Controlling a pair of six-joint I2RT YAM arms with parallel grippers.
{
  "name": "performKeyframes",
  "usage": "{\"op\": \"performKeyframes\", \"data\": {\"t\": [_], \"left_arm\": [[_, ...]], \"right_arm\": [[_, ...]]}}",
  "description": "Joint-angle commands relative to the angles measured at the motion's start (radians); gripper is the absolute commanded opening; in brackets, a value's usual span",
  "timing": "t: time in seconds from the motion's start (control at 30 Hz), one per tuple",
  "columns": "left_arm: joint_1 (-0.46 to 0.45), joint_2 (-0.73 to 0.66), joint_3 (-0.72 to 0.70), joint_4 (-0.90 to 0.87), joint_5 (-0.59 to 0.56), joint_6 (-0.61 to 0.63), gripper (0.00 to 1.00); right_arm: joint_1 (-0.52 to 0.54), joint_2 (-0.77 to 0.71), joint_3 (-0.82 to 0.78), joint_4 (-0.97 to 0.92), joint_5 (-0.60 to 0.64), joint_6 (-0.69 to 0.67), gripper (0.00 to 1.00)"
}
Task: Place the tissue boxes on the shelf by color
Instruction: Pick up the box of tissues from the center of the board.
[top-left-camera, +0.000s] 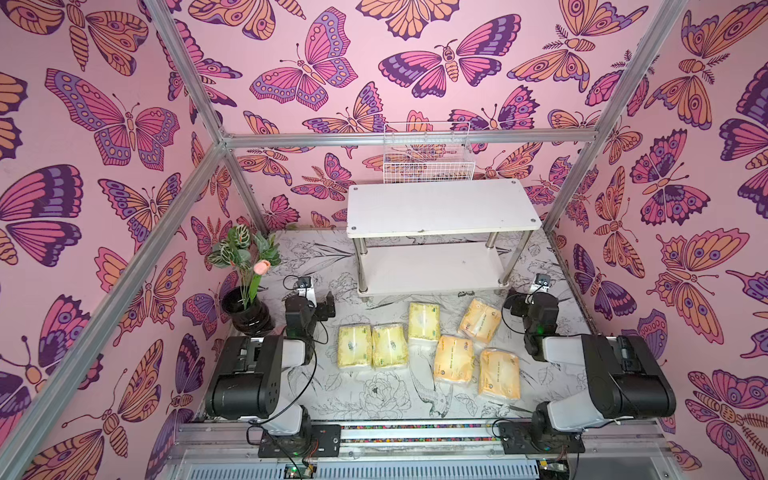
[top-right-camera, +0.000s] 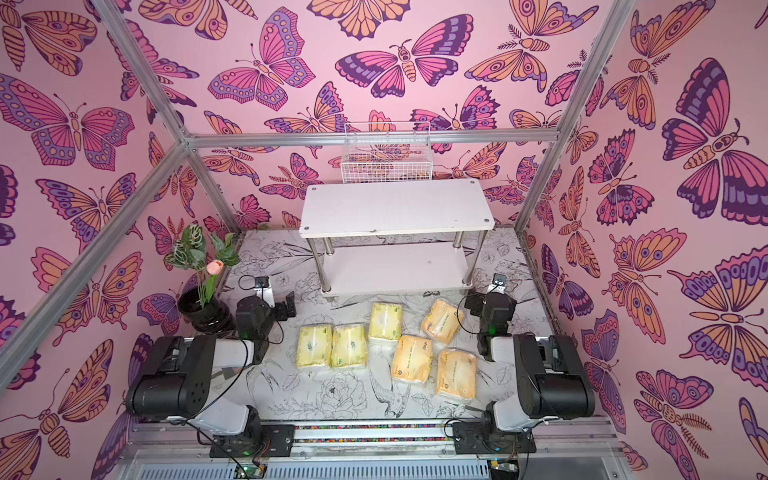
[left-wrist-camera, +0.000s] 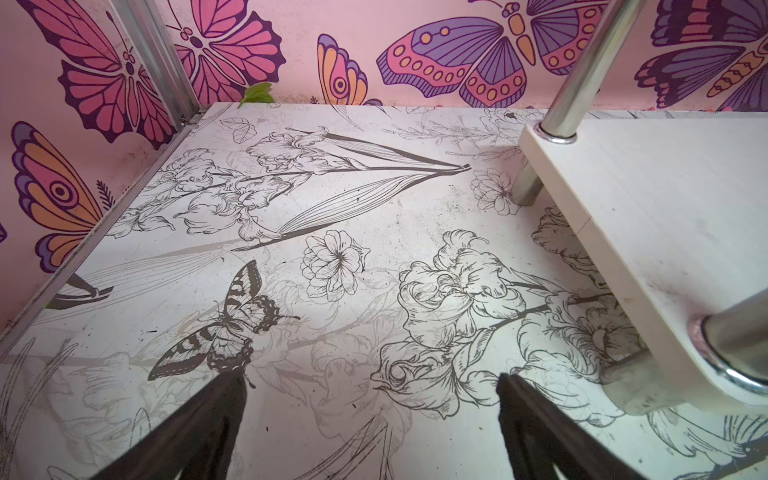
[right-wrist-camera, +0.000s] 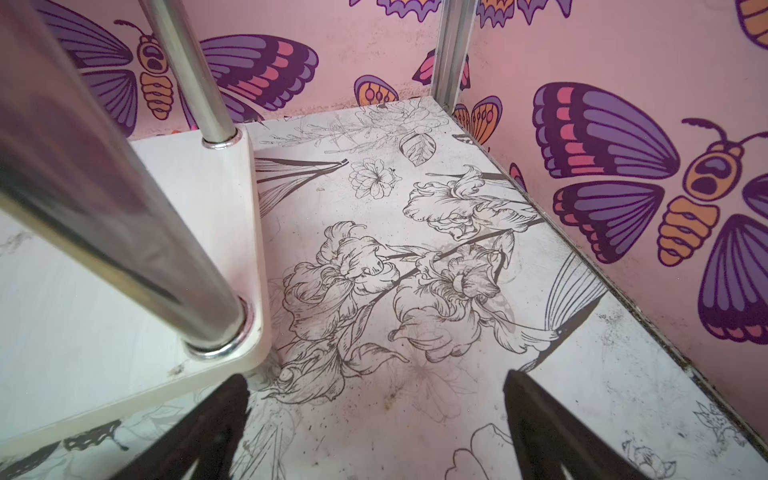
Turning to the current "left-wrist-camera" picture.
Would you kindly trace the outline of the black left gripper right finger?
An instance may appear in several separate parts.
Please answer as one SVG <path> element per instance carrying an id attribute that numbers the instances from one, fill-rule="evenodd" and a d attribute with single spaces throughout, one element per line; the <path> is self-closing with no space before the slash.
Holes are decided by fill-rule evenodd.
<path id="1" fill-rule="evenodd" d="M 640 479 L 518 375 L 499 376 L 499 423 L 516 479 Z"/>

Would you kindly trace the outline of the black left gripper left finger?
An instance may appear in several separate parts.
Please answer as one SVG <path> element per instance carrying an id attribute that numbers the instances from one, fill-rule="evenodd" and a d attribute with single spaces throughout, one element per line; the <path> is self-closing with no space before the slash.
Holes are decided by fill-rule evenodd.
<path id="1" fill-rule="evenodd" d="M 244 377 L 222 373 L 97 479 L 224 479 L 247 400 Z"/>

